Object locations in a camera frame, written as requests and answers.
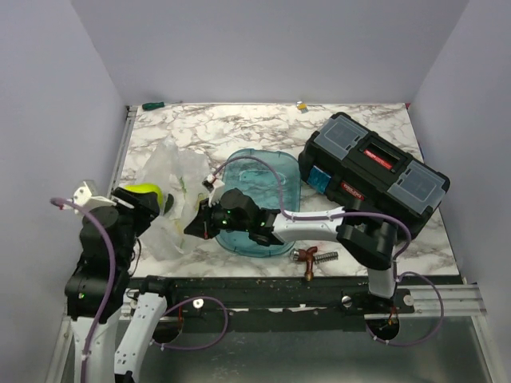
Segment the clear plastic bag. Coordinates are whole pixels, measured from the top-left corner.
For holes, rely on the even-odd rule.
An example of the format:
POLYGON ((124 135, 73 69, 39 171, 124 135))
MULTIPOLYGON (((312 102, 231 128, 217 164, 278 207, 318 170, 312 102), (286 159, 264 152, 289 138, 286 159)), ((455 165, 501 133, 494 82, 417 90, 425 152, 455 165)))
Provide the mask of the clear plastic bag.
POLYGON ((137 173, 139 184, 155 184, 163 197, 171 193, 175 203, 163 212, 141 236, 142 243, 158 261, 179 259, 201 244, 201 240, 184 234, 196 217, 199 202, 207 197, 201 182, 209 173, 208 158, 190 149, 179 148, 172 137, 165 137, 137 173))

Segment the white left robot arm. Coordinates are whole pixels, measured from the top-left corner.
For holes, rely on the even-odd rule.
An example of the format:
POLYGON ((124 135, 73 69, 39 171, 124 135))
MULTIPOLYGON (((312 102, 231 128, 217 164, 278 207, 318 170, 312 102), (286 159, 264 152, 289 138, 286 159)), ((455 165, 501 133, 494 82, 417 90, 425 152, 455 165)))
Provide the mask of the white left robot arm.
POLYGON ((65 286, 75 349, 76 382, 138 382, 145 353, 162 315, 176 309, 170 282, 148 276, 140 285, 133 318, 116 340, 132 275, 134 248, 152 221, 168 211, 171 195, 154 184, 118 187, 110 197, 84 182, 71 207, 84 216, 81 256, 65 286))

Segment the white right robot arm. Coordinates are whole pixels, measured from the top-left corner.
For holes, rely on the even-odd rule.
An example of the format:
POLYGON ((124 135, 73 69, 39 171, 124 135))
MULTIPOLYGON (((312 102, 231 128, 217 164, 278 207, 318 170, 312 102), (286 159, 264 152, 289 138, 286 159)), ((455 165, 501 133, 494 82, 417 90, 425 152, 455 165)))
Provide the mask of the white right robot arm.
POLYGON ((226 191, 215 203, 204 199, 186 235, 212 239, 221 231, 239 231, 261 246, 299 240, 340 243, 367 269, 369 307, 379 313, 396 303, 394 246, 401 223, 357 205, 329 211, 293 212, 259 207, 237 188, 226 191))

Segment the green fake lime fruit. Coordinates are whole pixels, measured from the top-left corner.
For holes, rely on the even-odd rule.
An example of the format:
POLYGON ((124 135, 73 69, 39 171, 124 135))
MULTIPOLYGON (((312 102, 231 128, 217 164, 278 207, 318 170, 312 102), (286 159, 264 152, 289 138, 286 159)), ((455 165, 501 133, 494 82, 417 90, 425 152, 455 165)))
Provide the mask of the green fake lime fruit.
POLYGON ((130 196, 136 200, 138 204, 148 208, 155 214, 159 215, 164 210, 164 197, 160 187, 155 184, 133 184, 122 188, 130 196))

